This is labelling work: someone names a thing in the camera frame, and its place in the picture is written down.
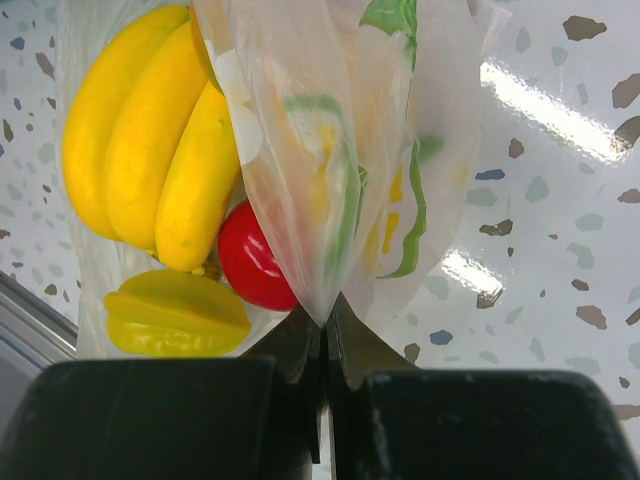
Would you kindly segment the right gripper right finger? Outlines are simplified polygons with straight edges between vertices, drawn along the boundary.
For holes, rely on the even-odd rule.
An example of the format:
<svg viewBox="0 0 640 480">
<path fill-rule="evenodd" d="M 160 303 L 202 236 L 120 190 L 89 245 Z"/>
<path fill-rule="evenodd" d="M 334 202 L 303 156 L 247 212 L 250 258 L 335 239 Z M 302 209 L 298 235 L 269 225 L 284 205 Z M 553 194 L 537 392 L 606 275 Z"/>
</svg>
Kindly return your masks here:
<svg viewBox="0 0 640 480">
<path fill-rule="evenodd" d="M 602 390 L 560 370 L 432 370 L 339 297 L 324 329 L 336 479 L 635 479 Z"/>
</svg>

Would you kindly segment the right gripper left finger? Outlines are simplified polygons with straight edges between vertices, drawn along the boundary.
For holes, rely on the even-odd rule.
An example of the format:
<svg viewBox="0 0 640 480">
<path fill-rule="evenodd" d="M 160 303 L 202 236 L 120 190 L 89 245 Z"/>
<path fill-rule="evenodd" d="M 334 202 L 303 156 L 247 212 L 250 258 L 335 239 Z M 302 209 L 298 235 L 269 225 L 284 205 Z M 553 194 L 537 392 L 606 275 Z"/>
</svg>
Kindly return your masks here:
<svg viewBox="0 0 640 480">
<path fill-rule="evenodd" d="M 237 358 L 45 369 L 1 441 L 5 479 L 307 479 L 321 331 L 301 309 Z"/>
</svg>

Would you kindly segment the yellow fake starfruit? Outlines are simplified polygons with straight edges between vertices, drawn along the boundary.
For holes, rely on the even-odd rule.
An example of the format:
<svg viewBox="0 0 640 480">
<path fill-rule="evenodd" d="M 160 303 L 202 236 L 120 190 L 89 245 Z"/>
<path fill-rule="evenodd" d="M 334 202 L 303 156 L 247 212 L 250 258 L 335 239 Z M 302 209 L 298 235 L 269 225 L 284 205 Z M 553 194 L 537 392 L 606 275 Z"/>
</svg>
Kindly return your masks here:
<svg viewBox="0 0 640 480">
<path fill-rule="evenodd" d="M 120 350 L 152 357 L 218 357 L 251 330 L 240 298 L 204 276 L 153 270 L 104 298 L 106 330 Z"/>
</svg>

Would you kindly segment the red fake apple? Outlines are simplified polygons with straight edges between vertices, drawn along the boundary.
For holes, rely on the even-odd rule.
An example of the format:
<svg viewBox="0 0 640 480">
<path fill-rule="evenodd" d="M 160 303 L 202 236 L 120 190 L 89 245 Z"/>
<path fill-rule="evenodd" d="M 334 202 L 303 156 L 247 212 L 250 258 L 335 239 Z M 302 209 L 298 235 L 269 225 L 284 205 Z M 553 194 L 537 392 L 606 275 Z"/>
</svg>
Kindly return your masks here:
<svg viewBox="0 0 640 480">
<path fill-rule="evenodd" d="M 236 206 L 220 229 L 218 257 L 228 283 L 245 301 L 280 312 L 297 305 L 248 200 Z"/>
</svg>

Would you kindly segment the clear plastic bag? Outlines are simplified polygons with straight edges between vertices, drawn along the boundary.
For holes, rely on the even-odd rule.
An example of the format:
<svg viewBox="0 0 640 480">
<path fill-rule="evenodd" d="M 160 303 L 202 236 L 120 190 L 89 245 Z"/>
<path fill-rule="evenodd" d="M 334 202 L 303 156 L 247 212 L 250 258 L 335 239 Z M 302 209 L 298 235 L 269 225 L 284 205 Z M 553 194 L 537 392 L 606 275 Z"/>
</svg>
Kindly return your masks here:
<svg viewBox="0 0 640 480">
<path fill-rule="evenodd" d="M 458 229 L 481 139 L 481 62 L 507 11 L 495 1 L 64 1 L 62 178 L 67 115 L 89 67 L 131 22 L 173 4 L 192 10 L 209 81 L 231 120 L 240 172 L 220 229 L 248 200 L 295 307 L 317 326 L 339 297 L 367 325 L 391 319 Z M 82 283 L 79 356 L 152 357 L 111 342 L 104 298 L 134 276 L 173 269 L 90 231 L 64 178 L 63 186 Z M 204 265 L 182 273 L 220 283 L 246 309 L 249 335 L 222 356 L 290 312 L 250 304 L 233 289 L 218 236 Z"/>
</svg>

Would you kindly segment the yellow fake banana bunch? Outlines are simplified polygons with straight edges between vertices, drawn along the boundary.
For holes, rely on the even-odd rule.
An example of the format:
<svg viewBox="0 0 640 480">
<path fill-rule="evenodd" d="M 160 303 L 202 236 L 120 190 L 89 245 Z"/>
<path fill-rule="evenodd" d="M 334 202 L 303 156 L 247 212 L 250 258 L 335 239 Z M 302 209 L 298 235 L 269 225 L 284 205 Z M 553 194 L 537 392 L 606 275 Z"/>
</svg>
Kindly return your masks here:
<svg viewBox="0 0 640 480">
<path fill-rule="evenodd" d="M 67 115 L 63 178 L 94 234 L 190 272 L 207 261 L 240 166 L 192 10 L 154 8 L 89 67 Z"/>
</svg>

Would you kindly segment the aluminium mounting rail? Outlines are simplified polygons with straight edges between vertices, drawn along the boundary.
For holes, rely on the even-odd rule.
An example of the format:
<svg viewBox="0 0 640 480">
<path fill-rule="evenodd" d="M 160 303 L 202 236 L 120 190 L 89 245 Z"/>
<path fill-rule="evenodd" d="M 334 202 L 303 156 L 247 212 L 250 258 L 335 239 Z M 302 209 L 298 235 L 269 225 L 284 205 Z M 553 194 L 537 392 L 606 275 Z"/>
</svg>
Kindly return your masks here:
<svg viewBox="0 0 640 480">
<path fill-rule="evenodd" d="M 16 280 L 1 273 L 1 342 L 42 370 L 74 360 L 77 327 Z"/>
</svg>

